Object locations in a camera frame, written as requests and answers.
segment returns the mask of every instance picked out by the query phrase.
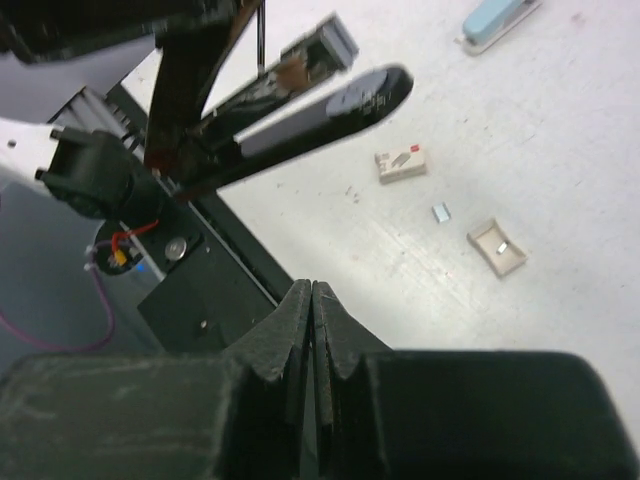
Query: red wire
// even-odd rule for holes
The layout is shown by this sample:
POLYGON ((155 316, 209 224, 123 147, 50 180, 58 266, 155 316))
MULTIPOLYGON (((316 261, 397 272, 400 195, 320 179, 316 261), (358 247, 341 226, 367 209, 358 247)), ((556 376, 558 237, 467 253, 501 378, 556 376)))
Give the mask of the red wire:
POLYGON ((151 222, 148 225, 143 225, 142 227, 134 228, 133 230, 128 230, 126 232, 116 232, 111 237, 111 250, 113 253, 118 251, 118 242, 120 240, 124 240, 125 238, 129 238, 131 235, 140 235, 144 232, 148 232, 152 228, 158 225, 158 220, 155 222, 151 222))

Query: white table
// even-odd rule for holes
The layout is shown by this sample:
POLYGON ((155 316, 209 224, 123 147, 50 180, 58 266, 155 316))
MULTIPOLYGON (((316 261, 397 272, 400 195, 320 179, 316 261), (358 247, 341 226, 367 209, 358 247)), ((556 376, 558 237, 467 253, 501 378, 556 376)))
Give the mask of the white table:
MULTIPOLYGON (((547 0, 477 58, 453 42, 476 0, 267 3, 268 61, 335 10, 361 54, 332 86, 399 62, 415 87, 375 130, 227 188, 233 210, 392 347, 584 356, 640 442, 640 3, 547 0), (374 152, 416 142, 431 175, 381 186, 374 152), (503 280, 465 238, 492 216, 530 256, 503 280)), ((145 108, 157 66, 124 81, 145 108)), ((254 74, 251 32, 210 104, 254 74)))

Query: beige tray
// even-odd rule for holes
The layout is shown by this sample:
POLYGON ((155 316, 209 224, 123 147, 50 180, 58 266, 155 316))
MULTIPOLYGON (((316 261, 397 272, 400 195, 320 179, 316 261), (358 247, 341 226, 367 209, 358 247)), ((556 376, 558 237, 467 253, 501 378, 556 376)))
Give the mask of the beige tray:
POLYGON ((527 261, 527 255, 509 239, 493 218, 469 232, 467 238, 500 278, 527 261), (505 242, 508 246, 502 254, 499 254, 498 249, 505 242))

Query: blue stapler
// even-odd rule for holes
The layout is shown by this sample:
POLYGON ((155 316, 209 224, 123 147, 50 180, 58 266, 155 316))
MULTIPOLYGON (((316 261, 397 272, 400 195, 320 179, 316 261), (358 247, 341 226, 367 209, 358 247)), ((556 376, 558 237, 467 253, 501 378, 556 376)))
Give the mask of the blue stapler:
POLYGON ((469 55, 478 55, 541 4, 542 0, 485 0, 465 20, 459 43, 469 55))

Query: wire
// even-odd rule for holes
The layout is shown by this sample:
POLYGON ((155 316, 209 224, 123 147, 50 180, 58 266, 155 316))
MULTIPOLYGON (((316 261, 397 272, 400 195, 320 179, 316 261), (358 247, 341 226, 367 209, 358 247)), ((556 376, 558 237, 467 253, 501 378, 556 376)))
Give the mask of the wire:
MULTIPOLYGON (((47 350, 50 352, 68 352, 68 353, 87 353, 87 352, 95 352, 100 350, 105 345, 107 345, 116 331, 116 316, 113 312, 113 307, 109 303, 107 298, 107 294, 104 289, 104 284, 102 283, 102 279, 100 275, 96 271, 96 253, 99 248, 108 247, 110 242, 108 240, 98 242, 94 245, 94 247, 89 251, 90 263, 89 263, 89 274, 93 279, 93 283, 96 286, 96 292, 98 293, 98 297, 100 298, 100 302, 102 303, 105 313, 107 315, 107 333, 98 341, 89 343, 87 345, 81 345, 79 347, 67 347, 64 345, 57 345, 55 343, 45 342, 44 340, 40 340, 24 330, 21 330, 16 325, 11 323, 2 312, 0 312, 0 325, 2 325, 7 331, 12 333, 16 338, 22 340, 24 343, 28 343, 37 347, 41 350, 47 350)), ((118 245, 126 245, 127 242, 121 242, 120 244, 116 243, 116 247, 118 245)))
POLYGON ((156 225, 158 225, 158 220, 156 220, 155 222, 151 222, 148 225, 143 225, 142 227, 134 228, 133 230, 114 233, 113 236, 111 237, 111 251, 115 254, 119 250, 118 242, 120 240, 129 238, 132 235, 140 235, 144 232, 148 232, 152 228, 155 228, 156 225))

